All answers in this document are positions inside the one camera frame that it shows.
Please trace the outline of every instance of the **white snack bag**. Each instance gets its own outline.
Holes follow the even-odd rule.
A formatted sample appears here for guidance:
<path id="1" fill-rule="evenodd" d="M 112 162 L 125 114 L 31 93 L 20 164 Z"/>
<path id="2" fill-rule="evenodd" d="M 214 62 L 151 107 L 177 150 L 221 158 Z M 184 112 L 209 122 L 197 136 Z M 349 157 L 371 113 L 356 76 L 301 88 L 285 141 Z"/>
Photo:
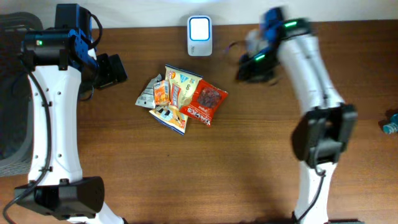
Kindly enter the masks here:
<path id="1" fill-rule="evenodd" d="M 155 109 L 155 97 L 154 97 L 154 85 L 157 82 L 162 81 L 162 75 L 159 74 L 156 78 L 153 78 L 145 90 L 139 95 L 136 105 L 143 106 L 150 109 Z"/>

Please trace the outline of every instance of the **snack bag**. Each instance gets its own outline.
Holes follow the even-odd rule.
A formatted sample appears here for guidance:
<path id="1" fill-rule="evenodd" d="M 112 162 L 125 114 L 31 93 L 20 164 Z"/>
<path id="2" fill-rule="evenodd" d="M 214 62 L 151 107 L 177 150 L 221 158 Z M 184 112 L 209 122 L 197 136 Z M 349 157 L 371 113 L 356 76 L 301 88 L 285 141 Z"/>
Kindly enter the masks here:
<path id="1" fill-rule="evenodd" d="M 166 78 L 170 82 L 170 107 L 179 110 L 191 102 L 201 76 L 166 65 Z"/>
<path id="2" fill-rule="evenodd" d="M 154 85 L 157 82 L 162 81 L 162 75 L 159 74 L 156 76 L 156 78 L 153 78 L 149 84 L 147 85 L 147 88 L 139 95 L 136 105 L 137 106 L 143 106 L 146 108 L 151 108 L 155 109 L 155 97 L 154 97 Z"/>
<path id="3" fill-rule="evenodd" d="M 170 103 L 169 98 L 169 81 L 161 81 L 155 83 L 154 85 L 154 94 L 155 94 L 155 104 L 156 105 L 168 105 Z"/>
<path id="4" fill-rule="evenodd" d="M 191 103 L 188 106 L 183 106 L 180 112 L 191 118 L 199 119 L 210 127 L 214 113 L 227 96 L 227 92 L 200 80 Z"/>
<path id="5" fill-rule="evenodd" d="M 173 129 L 174 131 L 184 135 L 187 127 L 188 116 L 180 113 L 175 108 L 166 106 L 157 106 L 155 109 L 149 111 L 156 120 Z"/>

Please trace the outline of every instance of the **orange snack bag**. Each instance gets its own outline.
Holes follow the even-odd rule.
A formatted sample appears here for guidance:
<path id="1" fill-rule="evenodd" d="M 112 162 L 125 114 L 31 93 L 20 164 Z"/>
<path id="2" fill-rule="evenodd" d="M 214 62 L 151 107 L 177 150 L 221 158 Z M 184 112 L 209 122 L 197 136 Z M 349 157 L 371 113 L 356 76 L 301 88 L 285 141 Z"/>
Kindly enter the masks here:
<path id="1" fill-rule="evenodd" d="M 183 106 L 180 112 L 191 118 L 199 119 L 210 127 L 214 113 L 227 96 L 227 92 L 200 80 L 193 93 L 191 103 L 188 106 Z"/>
<path id="2" fill-rule="evenodd" d="M 156 105 L 168 105 L 170 103 L 169 81 L 160 81 L 154 85 L 154 96 Z"/>

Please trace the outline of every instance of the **green led light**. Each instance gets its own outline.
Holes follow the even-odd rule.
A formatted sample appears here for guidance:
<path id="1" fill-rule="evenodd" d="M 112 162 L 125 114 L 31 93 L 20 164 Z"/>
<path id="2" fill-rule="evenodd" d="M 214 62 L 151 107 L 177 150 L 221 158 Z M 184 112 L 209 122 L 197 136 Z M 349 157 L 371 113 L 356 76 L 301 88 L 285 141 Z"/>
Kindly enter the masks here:
<path id="1" fill-rule="evenodd" d="M 256 57 L 255 60 L 256 60 L 256 61 L 261 60 L 261 59 L 263 59 L 265 56 L 266 56 L 266 55 L 260 55 L 260 56 Z"/>
<path id="2" fill-rule="evenodd" d="M 285 24 L 285 27 L 288 28 L 288 27 L 296 26 L 296 25 L 297 25 L 297 22 L 296 22 L 296 21 L 293 21 L 293 22 L 288 22 L 288 23 L 286 23 L 286 24 Z"/>

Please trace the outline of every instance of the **white plastic casing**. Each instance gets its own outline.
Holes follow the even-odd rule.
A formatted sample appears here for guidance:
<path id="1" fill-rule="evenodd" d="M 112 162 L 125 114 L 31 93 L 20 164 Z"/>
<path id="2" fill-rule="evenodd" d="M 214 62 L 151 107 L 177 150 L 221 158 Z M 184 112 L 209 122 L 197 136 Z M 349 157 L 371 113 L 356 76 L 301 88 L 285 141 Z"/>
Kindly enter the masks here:
<path id="1" fill-rule="evenodd" d="M 191 16 L 187 21 L 190 56 L 209 56 L 213 52 L 213 25 L 208 16 Z"/>
<path id="2" fill-rule="evenodd" d="M 328 212 L 328 195 L 331 177 L 335 171 L 337 163 L 327 162 L 319 164 L 318 169 L 325 171 L 325 179 L 323 180 L 322 189 L 318 200 L 315 202 L 312 209 L 303 217 L 298 224 L 324 224 L 327 223 Z M 304 161 L 300 162 L 300 195 L 298 196 L 294 214 L 299 218 L 308 209 L 312 200 L 317 193 L 321 177 L 317 175 L 315 169 L 309 168 Z"/>
<path id="3" fill-rule="evenodd" d="M 300 35 L 280 44 L 278 59 L 286 69 L 305 114 L 315 107 L 335 108 L 344 103 L 333 86 L 320 55 L 318 38 Z M 328 96 L 327 104 L 323 102 Z"/>
<path id="4" fill-rule="evenodd" d="M 40 186 L 58 185 L 60 179 L 69 183 L 83 177 L 77 151 L 76 107 L 81 73 L 73 67 L 60 71 L 57 65 L 36 66 L 33 75 L 51 102 L 50 119 L 52 135 L 51 172 L 47 172 Z M 42 98 L 30 80 L 34 109 L 33 158 L 29 180 L 37 180 L 42 173 L 47 156 L 47 128 Z"/>

